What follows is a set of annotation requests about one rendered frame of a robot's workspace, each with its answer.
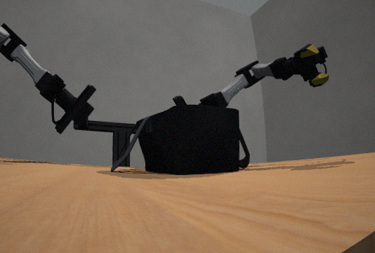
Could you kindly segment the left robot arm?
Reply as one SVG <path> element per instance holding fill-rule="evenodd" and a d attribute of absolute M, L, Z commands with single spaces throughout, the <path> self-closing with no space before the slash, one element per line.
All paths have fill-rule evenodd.
<path fill-rule="evenodd" d="M 317 47 L 319 53 L 313 56 L 309 56 L 310 60 L 314 60 L 315 64 L 325 63 L 327 58 L 327 53 L 323 46 Z M 227 85 L 223 91 L 217 93 L 212 93 L 202 99 L 201 103 L 198 105 L 207 105 L 214 107 L 226 108 L 230 100 L 243 88 L 249 88 L 255 83 L 259 82 L 266 76 L 274 77 L 275 79 L 288 80 L 294 73 L 291 71 L 291 63 L 294 59 L 290 57 L 289 59 L 278 58 L 267 64 L 260 64 L 258 61 L 241 68 L 236 71 L 235 78 L 233 81 Z M 249 70 L 252 70 L 254 76 L 251 76 Z"/>

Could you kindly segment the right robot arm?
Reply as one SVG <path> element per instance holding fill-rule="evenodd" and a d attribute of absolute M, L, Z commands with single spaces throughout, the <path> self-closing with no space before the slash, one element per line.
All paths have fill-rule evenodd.
<path fill-rule="evenodd" d="M 5 46 L 4 43 L 8 38 L 11 40 Z M 40 67 L 25 48 L 27 46 L 26 43 L 5 23 L 0 26 L 0 46 L 0 53 L 11 62 L 16 61 L 20 63 L 29 73 L 34 80 L 35 86 L 40 91 L 40 94 L 50 103 L 56 102 L 65 111 L 64 116 L 62 116 L 55 126 L 55 129 L 58 130 L 60 125 L 65 121 L 67 116 L 84 97 L 91 86 L 88 85 L 78 98 L 74 97 L 67 89 L 64 89 L 66 85 L 57 74 L 52 75 L 49 71 Z"/>

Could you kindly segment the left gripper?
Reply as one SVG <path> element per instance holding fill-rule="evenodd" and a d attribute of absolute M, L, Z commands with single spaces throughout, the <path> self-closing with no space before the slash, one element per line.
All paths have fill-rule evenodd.
<path fill-rule="evenodd" d="M 291 70 L 294 74 L 300 74 L 304 81 L 308 81 L 310 86 L 322 86 L 329 80 L 329 75 L 317 71 L 314 60 L 310 60 L 308 56 L 318 54 L 319 51 L 313 44 L 308 44 L 301 50 L 295 52 L 291 63 Z M 305 72 L 304 72 L 305 71 Z"/>

